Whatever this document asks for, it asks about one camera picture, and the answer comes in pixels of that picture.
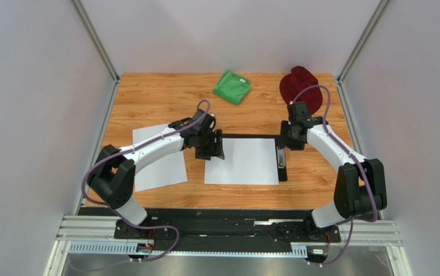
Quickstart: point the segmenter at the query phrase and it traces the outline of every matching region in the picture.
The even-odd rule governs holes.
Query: sheet of paper
[[[223,139],[225,160],[205,161],[205,184],[278,185],[274,139]]]
[[[134,129],[133,143],[148,139],[160,133],[166,127],[167,124]],[[143,168],[135,176],[135,191],[149,190],[187,181],[188,176],[186,176],[184,155],[183,152],[180,151],[169,154]]]

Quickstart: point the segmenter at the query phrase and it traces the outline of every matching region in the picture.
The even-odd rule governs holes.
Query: folded green towel
[[[249,92],[249,84],[250,80],[243,76],[225,71],[218,81],[217,86],[213,88],[213,93],[235,105],[238,105],[245,94]]]

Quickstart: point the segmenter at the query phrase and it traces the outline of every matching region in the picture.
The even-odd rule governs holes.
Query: maroon hat
[[[291,69],[291,73],[284,76],[280,82],[281,96],[284,102],[289,105],[303,89],[318,84],[317,78],[307,69],[302,66],[295,66]],[[303,93],[296,101],[304,101],[307,104],[308,111],[314,114],[322,106],[322,92],[319,88],[311,89]]]

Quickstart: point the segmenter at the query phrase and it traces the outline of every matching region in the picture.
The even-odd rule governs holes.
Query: wooden table
[[[242,74],[251,91],[235,106],[212,93],[218,74],[124,74],[107,126],[103,146],[132,144],[132,129],[166,124],[195,113],[201,99],[211,102],[217,128],[224,133],[278,135],[286,120],[286,104],[279,92],[285,74]],[[315,74],[330,89],[327,121],[338,136],[352,145],[342,106],[331,74]],[[316,113],[323,115],[323,108]],[[312,209],[333,199],[336,172],[313,147],[286,150],[288,181],[277,186],[209,185],[203,183],[204,160],[194,149],[184,150],[187,183],[135,192],[142,206],[173,208]],[[90,190],[90,196],[98,199]]]

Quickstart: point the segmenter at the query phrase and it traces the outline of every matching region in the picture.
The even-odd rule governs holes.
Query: robotic arm
[[[138,144],[118,149],[112,145],[105,146],[97,162],[120,151],[129,153],[111,158],[96,168],[87,180],[89,187],[111,209],[131,223],[139,225],[147,217],[144,208],[132,197],[134,177],[139,171],[166,155],[191,147],[195,148],[197,159],[224,158],[222,131],[214,129],[216,123],[214,115],[206,114],[200,119],[203,114],[204,111],[198,109],[193,118],[173,122],[161,133]]]
[[[372,214],[370,195],[365,186],[359,186],[361,172],[350,155],[355,156],[364,168],[377,210],[386,208],[383,164],[378,159],[368,160],[352,150],[329,125],[326,126],[326,131],[322,117],[312,117],[305,102],[290,103],[288,114],[289,120],[281,122],[280,146],[303,150],[305,144],[309,144],[318,150],[338,173],[334,201],[313,210],[306,218],[309,233],[323,232],[327,227],[337,223]]]

